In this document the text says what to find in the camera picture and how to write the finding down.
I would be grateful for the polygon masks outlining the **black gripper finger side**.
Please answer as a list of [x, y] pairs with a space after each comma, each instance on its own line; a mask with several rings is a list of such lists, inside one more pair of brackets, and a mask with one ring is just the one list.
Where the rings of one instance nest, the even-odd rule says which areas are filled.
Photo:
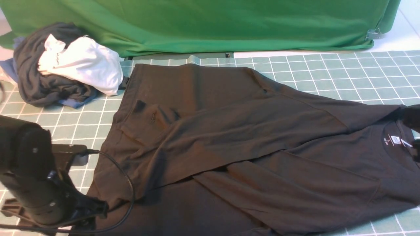
[[412, 143], [413, 149], [414, 149], [414, 161], [419, 163], [420, 162], [420, 140], [415, 139]]
[[405, 126], [420, 133], [420, 105], [403, 108], [402, 121]]

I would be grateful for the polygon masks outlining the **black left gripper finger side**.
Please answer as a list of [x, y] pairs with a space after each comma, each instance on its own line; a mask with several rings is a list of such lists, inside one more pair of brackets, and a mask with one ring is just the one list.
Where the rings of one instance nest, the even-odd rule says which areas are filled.
[[109, 206], [106, 201], [84, 194], [75, 197], [74, 212], [72, 213], [72, 225], [95, 226], [96, 218], [106, 219]]

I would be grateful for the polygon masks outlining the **black gripper body, left side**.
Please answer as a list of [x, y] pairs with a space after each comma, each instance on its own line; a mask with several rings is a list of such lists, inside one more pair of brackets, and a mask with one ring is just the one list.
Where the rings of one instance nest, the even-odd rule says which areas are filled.
[[15, 216], [34, 226], [70, 226], [79, 223], [77, 194], [69, 167], [50, 171], [43, 179], [1, 169], [1, 183], [12, 194], [1, 206], [6, 217]]

